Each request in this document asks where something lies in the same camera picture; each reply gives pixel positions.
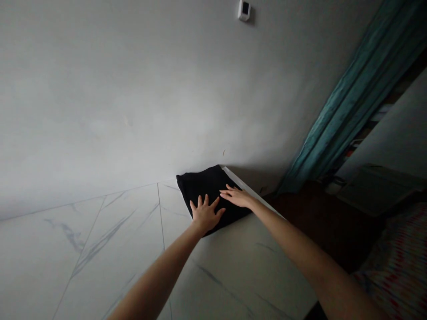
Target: forearm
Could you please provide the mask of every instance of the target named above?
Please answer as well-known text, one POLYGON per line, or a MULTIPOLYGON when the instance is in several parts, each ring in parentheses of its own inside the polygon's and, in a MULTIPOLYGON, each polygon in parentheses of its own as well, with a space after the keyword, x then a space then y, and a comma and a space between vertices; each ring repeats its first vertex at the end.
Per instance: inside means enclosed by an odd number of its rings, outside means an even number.
POLYGON ((156 319, 203 234, 191 224, 132 287, 109 320, 156 319))
POLYGON ((310 283, 329 319, 388 319, 329 255, 290 222, 258 200, 250 209, 310 283))

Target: black cloth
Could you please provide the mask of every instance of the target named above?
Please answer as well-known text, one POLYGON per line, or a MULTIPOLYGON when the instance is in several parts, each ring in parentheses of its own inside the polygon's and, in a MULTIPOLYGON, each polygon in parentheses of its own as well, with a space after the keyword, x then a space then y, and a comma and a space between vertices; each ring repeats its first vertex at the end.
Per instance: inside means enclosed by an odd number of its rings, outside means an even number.
MULTIPOLYGON (((193 212, 190 207, 190 200, 197 206, 197 198, 199 195, 201 195, 204 200, 205 194, 207 194, 209 196, 209 205, 211 205, 219 196, 219 190, 227 189, 226 184, 231 187, 239 188, 239 186, 237 186, 222 170, 220 165, 208 168, 199 173, 184 173, 182 176, 177 176, 177 182, 191 217, 193 217, 193 212)), ((226 208, 221 220, 215 228, 208 231, 205 236, 251 213, 249 209, 238 207, 223 198, 220 198, 218 206, 215 208, 215 213, 221 208, 226 208)))

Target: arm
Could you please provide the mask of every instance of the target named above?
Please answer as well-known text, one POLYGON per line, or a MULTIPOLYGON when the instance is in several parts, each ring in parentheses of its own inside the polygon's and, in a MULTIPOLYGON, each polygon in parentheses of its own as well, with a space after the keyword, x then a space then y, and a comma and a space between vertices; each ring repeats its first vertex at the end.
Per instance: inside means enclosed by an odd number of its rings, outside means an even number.
POLYGON ((291 223, 244 190, 227 185, 227 190, 220 192, 224 199, 249 208, 261 220, 310 283, 328 319, 389 319, 329 255, 291 223))
POLYGON ((215 214, 219 197, 209 206, 208 195, 197 207, 192 201, 193 222, 148 268, 109 317, 109 320, 156 319, 165 305, 188 257, 206 232, 215 227, 225 209, 215 214))

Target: marble surface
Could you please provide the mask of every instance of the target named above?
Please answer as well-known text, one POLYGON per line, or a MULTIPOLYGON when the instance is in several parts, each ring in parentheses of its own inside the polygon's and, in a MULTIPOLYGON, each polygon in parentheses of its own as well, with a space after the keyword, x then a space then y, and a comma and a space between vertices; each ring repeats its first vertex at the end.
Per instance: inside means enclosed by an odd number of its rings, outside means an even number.
MULTIPOLYGON (((190 223, 176 180, 0 221, 0 318, 106 319, 190 223)), ((302 319, 315 302, 250 214, 200 241, 159 319, 302 319)))
POLYGON ((0 319, 52 319, 102 201, 0 221, 0 319))

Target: dark wooden floor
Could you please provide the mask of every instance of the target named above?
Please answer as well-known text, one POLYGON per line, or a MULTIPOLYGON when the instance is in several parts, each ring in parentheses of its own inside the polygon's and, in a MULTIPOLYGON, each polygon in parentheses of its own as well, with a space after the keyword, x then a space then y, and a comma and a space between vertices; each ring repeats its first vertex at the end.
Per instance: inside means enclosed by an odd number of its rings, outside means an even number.
POLYGON ((307 182, 299 194, 282 194, 267 201, 348 273, 366 259, 384 226, 383 220, 326 194, 317 182, 307 182))

